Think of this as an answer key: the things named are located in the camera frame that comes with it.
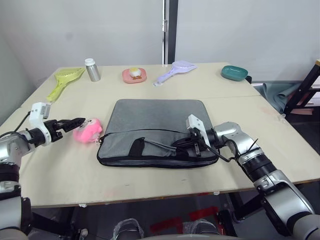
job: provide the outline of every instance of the teal bowl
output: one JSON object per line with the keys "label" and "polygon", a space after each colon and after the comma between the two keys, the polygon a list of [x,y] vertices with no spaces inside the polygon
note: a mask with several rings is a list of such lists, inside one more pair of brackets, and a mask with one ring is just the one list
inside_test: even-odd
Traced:
{"label": "teal bowl", "polygon": [[238,66],[224,66],[221,70],[221,76],[233,81],[242,81],[248,76],[248,71]]}

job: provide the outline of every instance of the pink plush toy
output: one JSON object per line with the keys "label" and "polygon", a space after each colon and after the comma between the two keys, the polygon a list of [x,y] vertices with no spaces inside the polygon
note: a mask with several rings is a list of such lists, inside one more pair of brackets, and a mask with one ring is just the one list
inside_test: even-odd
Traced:
{"label": "pink plush toy", "polygon": [[86,120],[81,126],[73,130],[73,137],[81,143],[95,142],[101,132],[102,127],[100,121],[97,118],[92,118]]}

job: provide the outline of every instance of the wooden table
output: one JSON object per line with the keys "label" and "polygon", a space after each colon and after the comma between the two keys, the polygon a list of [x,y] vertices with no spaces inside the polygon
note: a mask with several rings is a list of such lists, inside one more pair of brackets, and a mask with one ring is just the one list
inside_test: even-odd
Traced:
{"label": "wooden table", "polygon": [[[119,99],[198,99],[214,126],[233,121],[252,138],[259,138],[260,147],[292,182],[320,179],[320,156],[247,81],[222,78],[219,71],[226,64],[198,64],[192,72],[174,76],[159,87],[153,87],[152,82],[168,70],[161,65],[142,66],[148,79],[137,84],[122,81],[121,72],[128,66],[102,67],[98,82],[91,82],[85,72],[51,106],[49,119],[95,117],[105,128]],[[0,127],[0,133],[14,129],[32,103],[44,101],[55,84],[51,76]],[[26,121],[21,128],[28,126]],[[22,195],[28,196],[34,207],[105,204],[253,187],[234,161],[219,160],[194,169],[107,167],[96,158],[98,145],[75,142],[70,133],[63,136],[22,159]],[[231,156],[226,148],[221,153]]]}

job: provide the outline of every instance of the yellow cat litter scoop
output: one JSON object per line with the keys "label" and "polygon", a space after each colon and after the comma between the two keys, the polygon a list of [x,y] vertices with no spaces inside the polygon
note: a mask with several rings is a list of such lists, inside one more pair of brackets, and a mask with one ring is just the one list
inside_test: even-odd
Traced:
{"label": "yellow cat litter scoop", "polygon": [[65,87],[72,81],[78,80],[84,73],[85,69],[80,68],[64,68],[54,74],[57,84],[55,89],[46,97],[49,102],[54,102],[58,99]]}

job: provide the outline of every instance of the white wall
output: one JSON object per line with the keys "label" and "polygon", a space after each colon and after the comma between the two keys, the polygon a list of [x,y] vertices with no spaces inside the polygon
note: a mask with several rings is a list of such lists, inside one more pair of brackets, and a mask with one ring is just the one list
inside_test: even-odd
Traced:
{"label": "white wall", "polygon": [[320,58],[319,0],[180,0],[176,60],[229,62],[253,81],[301,81]]}
{"label": "white wall", "polygon": [[33,90],[33,84],[0,35],[0,125],[20,107]]}
{"label": "white wall", "polygon": [[162,62],[162,0],[0,1],[0,31],[39,85],[59,67]]}

